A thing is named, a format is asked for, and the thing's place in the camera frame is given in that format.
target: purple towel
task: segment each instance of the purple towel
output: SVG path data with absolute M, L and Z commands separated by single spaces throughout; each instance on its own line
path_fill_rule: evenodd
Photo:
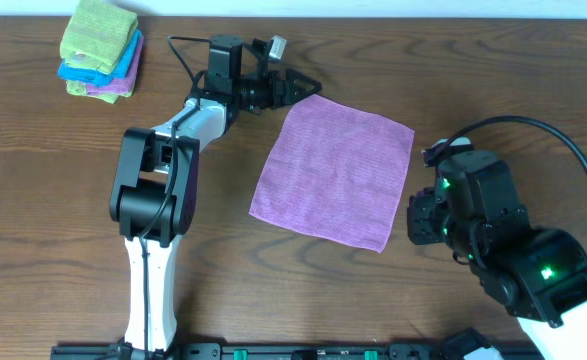
M 284 121 L 249 213 L 305 235 L 382 252 L 414 131 L 313 95 Z
M 144 36 L 140 34 L 140 38 L 137 41 L 135 47 L 135 54 L 131 65 L 123 79 L 114 78 L 110 84 L 105 86 L 95 86 L 93 84 L 86 84 L 86 94 L 91 96 L 97 96 L 100 94 L 118 94 L 118 95 L 130 95 L 135 86 L 135 78 L 137 77 L 137 65 L 140 62 L 140 54 L 142 53 L 142 44 L 144 43 Z

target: folded purple cloth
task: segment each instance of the folded purple cloth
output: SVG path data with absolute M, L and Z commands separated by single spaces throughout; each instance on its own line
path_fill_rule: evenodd
M 135 47 L 135 55 L 131 60 L 131 65 L 123 79 L 114 78 L 110 84 L 105 86 L 95 86 L 93 84 L 86 84 L 86 94 L 91 96 L 97 96 L 100 94 L 118 94 L 118 95 L 130 95 L 135 86 L 135 78 L 137 77 L 137 66 L 140 62 L 140 54 L 142 53 L 142 44 L 144 43 L 144 36 L 140 34 L 140 38 L 137 41 Z
M 382 252 L 414 131 L 314 95 L 293 106 L 249 213 L 305 235 Z

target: blue cloth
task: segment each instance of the blue cloth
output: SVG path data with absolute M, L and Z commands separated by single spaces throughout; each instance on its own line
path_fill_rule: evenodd
M 120 61 L 110 75 L 104 75 L 97 70 L 72 68 L 66 65 L 66 61 L 62 59 L 62 64 L 57 70 L 57 76 L 64 80 L 82 81 L 95 86 L 106 86 L 113 81 L 113 78 L 123 79 L 129 71 L 129 65 L 131 65 L 131 60 L 135 54 L 135 48 L 137 47 L 140 35 L 142 35 L 140 30 L 135 30 L 135 33 L 133 33 L 133 36 L 131 37 L 131 41 L 126 45 L 126 49 L 124 50 Z

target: green led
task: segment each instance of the green led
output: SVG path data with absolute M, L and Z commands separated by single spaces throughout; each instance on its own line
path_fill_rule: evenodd
M 542 277 L 544 280 L 550 279 L 553 275 L 555 275 L 555 272 L 550 267 L 542 269 Z

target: wood grain surface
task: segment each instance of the wood grain surface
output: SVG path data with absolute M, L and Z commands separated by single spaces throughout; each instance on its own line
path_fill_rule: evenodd
M 66 94 L 56 71 L 67 22 L 0 17 L 0 359 L 44 359 L 60 342 L 124 334 L 128 260 L 108 200 L 124 130 L 165 122 L 189 90 L 168 34 L 279 34 L 284 65 L 322 81 L 324 96 L 416 131 L 378 255 L 248 215 L 288 110 L 241 115 L 201 155 L 175 279 L 181 337 L 382 343 L 473 326 L 494 340 L 526 339 L 446 246 L 409 242 L 406 206 L 433 180 L 420 150 L 485 117 L 545 119 L 587 153 L 587 21 L 141 18 L 136 90 L 115 105 Z M 206 66 L 206 46 L 178 48 Z M 587 181 L 567 149 L 521 125 L 472 140 L 511 166 L 534 224 L 562 227 L 587 249 Z

